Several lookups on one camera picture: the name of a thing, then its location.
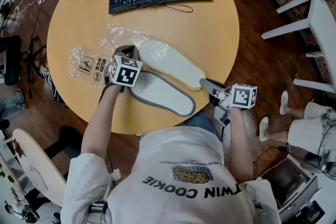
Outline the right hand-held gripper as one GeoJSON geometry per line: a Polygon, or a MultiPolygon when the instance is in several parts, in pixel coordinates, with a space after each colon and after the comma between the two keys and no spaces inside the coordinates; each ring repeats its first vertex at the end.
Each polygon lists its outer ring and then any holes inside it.
{"type": "Polygon", "coordinates": [[[214,118],[223,126],[229,124],[229,109],[236,107],[250,109],[255,106],[257,87],[244,84],[234,84],[228,87],[220,82],[200,79],[200,85],[214,98],[217,99],[214,118]]]}

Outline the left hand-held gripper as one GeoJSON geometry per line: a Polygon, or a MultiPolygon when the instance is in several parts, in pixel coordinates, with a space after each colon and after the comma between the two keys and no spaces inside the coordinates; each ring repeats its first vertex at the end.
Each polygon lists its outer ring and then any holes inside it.
{"type": "Polygon", "coordinates": [[[106,66],[104,71],[105,84],[133,87],[143,65],[143,62],[138,61],[138,48],[134,45],[123,45],[116,48],[114,54],[113,61],[106,66]]]}

